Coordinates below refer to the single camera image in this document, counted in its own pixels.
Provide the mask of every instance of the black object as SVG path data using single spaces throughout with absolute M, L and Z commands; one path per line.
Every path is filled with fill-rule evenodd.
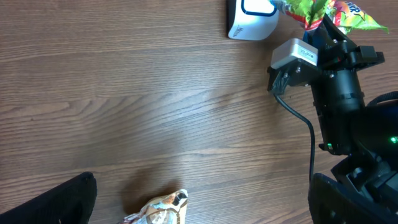
M 84 172 L 0 215 L 1 224 L 86 224 L 97 196 L 96 180 Z
M 318 49 L 318 65 L 296 59 L 268 68 L 268 90 L 279 96 L 287 85 L 310 85 L 324 141 L 320 148 L 348 156 L 332 169 L 337 182 L 312 177 L 308 202 L 314 223 L 398 223 L 398 94 L 365 106 L 357 76 L 383 63 L 383 53 L 357 46 L 328 16 L 304 41 Z

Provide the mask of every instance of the candy wrapper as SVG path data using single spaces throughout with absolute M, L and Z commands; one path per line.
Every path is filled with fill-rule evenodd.
M 281 13 L 299 21 L 306 31 L 318 28 L 326 14 L 345 34 L 353 29 L 383 29 L 388 32 L 387 27 L 379 25 L 351 2 L 335 0 L 270 0 L 270 2 Z
M 139 213 L 125 217 L 118 224 L 185 224 L 187 213 L 186 190 L 154 198 Z

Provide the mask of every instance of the white container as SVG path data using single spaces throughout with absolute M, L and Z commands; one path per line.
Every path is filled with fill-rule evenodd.
M 264 40 L 276 28 L 278 10 L 268 0 L 227 0 L 228 37 Z

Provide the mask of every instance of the wood grain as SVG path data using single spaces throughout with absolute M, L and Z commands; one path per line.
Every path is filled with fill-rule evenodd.
M 386 63 L 360 72 L 366 101 L 398 84 L 398 5 L 358 4 L 390 28 L 355 31 Z M 229 40 L 224 0 L 0 2 L 0 213 L 83 171 L 90 223 L 188 190 L 187 223 L 311 223 L 309 133 L 266 92 L 288 17 L 262 42 Z M 322 141 L 309 88 L 284 99 Z M 342 159 L 317 151 L 330 175 Z

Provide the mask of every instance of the black cable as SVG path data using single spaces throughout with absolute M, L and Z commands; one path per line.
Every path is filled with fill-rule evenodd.
M 376 106 L 378 103 L 387 100 L 397 100 L 397 99 L 398 99 L 398 91 L 392 91 L 390 93 L 386 93 L 376 97 L 374 100 L 370 101 L 367 106 Z
M 280 105 L 282 105 L 287 111 L 291 112 L 294 116 L 298 117 L 298 119 L 304 121 L 308 125 L 308 128 L 310 130 L 310 136 L 311 136 L 311 155 L 310 155 L 310 183 L 312 180 L 312 175 L 313 175 L 313 163 L 315 160 L 315 132 L 313 131 L 313 126 L 311 122 L 305 118 L 303 115 L 299 114 L 297 111 L 293 110 L 291 107 L 289 107 L 281 98 L 280 96 L 274 95 L 276 101 Z

